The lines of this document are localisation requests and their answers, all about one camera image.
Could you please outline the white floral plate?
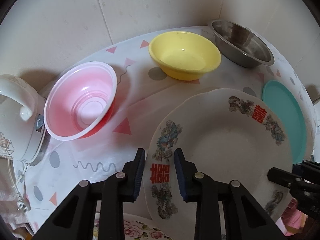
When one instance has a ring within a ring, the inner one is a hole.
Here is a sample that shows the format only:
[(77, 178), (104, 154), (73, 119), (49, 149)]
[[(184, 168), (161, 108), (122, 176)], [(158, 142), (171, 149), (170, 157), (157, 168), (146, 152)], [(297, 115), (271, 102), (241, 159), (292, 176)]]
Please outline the white floral plate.
[(125, 239), (135, 240), (169, 240), (171, 237), (159, 229), (156, 224), (147, 218), (124, 213)]

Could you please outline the white dragon pattern plate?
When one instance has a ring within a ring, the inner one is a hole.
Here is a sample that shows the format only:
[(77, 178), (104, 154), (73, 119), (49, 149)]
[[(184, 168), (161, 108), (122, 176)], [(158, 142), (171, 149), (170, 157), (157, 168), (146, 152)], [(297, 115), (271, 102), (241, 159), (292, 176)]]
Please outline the white dragon pattern plate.
[(174, 151), (216, 181), (240, 181), (277, 220), (289, 201), (288, 191), (267, 178), (273, 167), (290, 171), (292, 154), (279, 118), (259, 98), (221, 88), (192, 96), (157, 127), (144, 171), (146, 204), (158, 223), (191, 223), (195, 204), (180, 196)]

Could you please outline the pink red plastic bowl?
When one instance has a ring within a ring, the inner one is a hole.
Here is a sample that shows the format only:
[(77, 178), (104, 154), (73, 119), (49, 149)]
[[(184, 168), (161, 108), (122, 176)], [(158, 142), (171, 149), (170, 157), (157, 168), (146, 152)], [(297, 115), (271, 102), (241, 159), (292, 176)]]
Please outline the pink red plastic bowl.
[(46, 100), (48, 133), (59, 141), (94, 135), (110, 119), (116, 91), (117, 76), (110, 65), (92, 61), (72, 68), (59, 78)]

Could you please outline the yellow plastic bowl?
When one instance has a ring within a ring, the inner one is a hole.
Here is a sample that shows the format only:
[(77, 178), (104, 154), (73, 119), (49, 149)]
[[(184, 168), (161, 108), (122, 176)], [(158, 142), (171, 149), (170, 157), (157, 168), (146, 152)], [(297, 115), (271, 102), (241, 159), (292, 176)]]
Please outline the yellow plastic bowl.
[(182, 81), (198, 80), (221, 63), (221, 53), (213, 42), (187, 31), (157, 35), (149, 44), (149, 54), (165, 74)]

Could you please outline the stainless steel bowl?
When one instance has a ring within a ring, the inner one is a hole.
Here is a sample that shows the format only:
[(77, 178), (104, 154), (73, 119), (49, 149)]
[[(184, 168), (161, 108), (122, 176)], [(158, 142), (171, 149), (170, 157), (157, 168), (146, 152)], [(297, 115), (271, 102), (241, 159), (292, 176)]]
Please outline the stainless steel bowl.
[(271, 66), (274, 56), (268, 46), (252, 31), (227, 20), (212, 20), (208, 24), (219, 51), (244, 68)]

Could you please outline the teal plastic plate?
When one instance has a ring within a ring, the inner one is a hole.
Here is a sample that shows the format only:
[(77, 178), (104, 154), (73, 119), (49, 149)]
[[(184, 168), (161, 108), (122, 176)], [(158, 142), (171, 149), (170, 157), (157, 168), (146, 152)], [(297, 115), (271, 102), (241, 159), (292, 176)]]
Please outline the teal plastic plate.
[(270, 80), (265, 83), (262, 100), (278, 116), (289, 137), (293, 163), (302, 162), (306, 149), (306, 124), (300, 106), (282, 83)]

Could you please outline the patterned white tablecloth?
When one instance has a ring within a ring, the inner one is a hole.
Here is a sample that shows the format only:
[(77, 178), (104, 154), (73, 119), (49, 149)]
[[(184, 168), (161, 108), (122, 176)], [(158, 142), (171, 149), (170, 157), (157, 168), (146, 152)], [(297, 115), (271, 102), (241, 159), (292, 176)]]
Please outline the patterned white tablecloth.
[(74, 141), (48, 138), (43, 159), (26, 170), (19, 188), (30, 204), (26, 218), (33, 231), (39, 230), (79, 181), (104, 180), (120, 170), (137, 148), (148, 148), (156, 127), (168, 113), (187, 98), (215, 88), (234, 88), (260, 97), (266, 81), (281, 82), (303, 112), (308, 133), (305, 156), (311, 155), (317, 114), (296, 72), (275, 47), (271, 47), (275, 63), (270, 67), (247, 69), (223, 58), (215, 71), (185, 82), (166, 76), (153, 62), (148, 46), (154, 37), (155, 33), (135, 37), (86, 58), (86, 62), (104, 62), (115, 70), (114, 111), (91, 137)]

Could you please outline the white ceramic electric kettle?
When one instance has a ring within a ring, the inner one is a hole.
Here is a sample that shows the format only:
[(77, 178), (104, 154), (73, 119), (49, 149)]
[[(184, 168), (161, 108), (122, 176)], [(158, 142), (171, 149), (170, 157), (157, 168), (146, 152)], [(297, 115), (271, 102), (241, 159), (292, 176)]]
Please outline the white ceramic electric kettle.
[(1, 157), (30, 164), (39, 155), (46, 133), (45, 99), (14, 75), (1, 75), (0, 90)]

